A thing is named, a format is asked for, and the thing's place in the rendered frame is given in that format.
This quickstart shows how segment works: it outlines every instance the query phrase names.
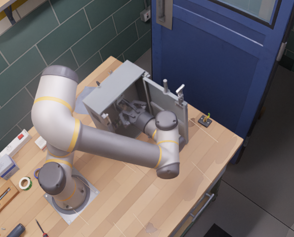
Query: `door handle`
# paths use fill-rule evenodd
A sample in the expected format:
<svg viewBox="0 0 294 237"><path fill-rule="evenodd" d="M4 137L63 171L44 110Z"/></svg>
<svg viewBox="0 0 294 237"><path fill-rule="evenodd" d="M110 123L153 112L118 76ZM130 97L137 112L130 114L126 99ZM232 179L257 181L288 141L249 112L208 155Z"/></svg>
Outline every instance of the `door handle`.
<svg viewBox="0 0 294 237"><path fill-rule="evenodd" d="M215 194L209 195L209 194L205 194L206 196L209 197L209 199L205 202L205 204L202 206L202 208L196 213L196 215L194 216L192 213L190 214L191 217L193 217L192 222L194 222L196 220L196 218L204 211L204 209L208 206L208 204L210 203L210 201L212 200L212 198L215 196Z"/></svg>
<svg viewBox="0 0 294 237"><path fill-rule="evenodd" d="M166 16L165 16L165 0L157 0L158 2L158 20L165 22Z"/></svg>

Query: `screwdriver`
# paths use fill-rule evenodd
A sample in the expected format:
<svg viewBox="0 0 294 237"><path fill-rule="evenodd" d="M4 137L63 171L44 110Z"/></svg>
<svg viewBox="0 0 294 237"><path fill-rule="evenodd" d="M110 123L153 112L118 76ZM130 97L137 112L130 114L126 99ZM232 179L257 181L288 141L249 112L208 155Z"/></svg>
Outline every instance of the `screwdriver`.
<svg viewBox="0 0 294 237"><path fill-rule="evenodd" d="M36 220L36 222L37 222L37 224L38 224L38 226L39 226L39 228L41 229L41 231L42 231L42 233L43 233L43 237L49 237L45 232L43 232L43 230L42 230L42 227L39 225L39 223L38 223L38 221Z"/></svg>

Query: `red switch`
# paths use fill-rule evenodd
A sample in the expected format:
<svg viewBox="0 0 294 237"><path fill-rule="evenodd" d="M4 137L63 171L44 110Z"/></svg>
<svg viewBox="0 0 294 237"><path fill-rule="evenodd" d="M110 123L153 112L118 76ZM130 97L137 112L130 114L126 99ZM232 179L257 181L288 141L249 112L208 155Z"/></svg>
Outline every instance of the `red switch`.
<svg viewBox="0 0 294 237"><path fill-rule="evenodd" d="M20 139L22 139L23 137L24 137L24 135L21 133L21 134L19 134L18 139L20 140Z"/></svg>

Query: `black floor mat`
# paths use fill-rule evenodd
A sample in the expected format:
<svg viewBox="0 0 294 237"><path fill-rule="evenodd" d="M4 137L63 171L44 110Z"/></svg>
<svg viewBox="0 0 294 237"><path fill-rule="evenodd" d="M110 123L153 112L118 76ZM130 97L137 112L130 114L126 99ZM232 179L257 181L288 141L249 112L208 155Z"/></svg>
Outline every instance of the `black floor mat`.
<svg viewBox="0 0 294 237"><path fill-rule="evenodd" d="M218 225L213 224L204 237L231 237L231 235Z"/></svg>

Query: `blue door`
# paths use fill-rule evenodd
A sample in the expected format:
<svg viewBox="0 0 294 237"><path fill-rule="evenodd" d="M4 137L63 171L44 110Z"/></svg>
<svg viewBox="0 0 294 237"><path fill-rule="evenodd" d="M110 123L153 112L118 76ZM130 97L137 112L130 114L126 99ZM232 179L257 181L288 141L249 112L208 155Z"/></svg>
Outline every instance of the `blue door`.
<svg viewBox="0 0 294 237"><path fill-rule="evenodd" d="M185 101L246 138L293 9L294 0L152 0L153 80L185 84ZM157 23L166 21L171 29Z"/></svg>

